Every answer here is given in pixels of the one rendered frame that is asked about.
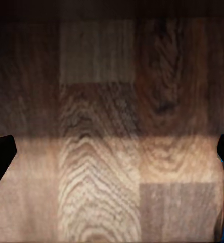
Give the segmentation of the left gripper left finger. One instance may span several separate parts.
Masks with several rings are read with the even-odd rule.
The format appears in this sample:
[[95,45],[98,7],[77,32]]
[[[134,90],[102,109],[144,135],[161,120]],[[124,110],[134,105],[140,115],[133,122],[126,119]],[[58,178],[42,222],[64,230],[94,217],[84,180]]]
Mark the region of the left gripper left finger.
[[14,137],[12,135],[0,137],[0,180],[16,154]]

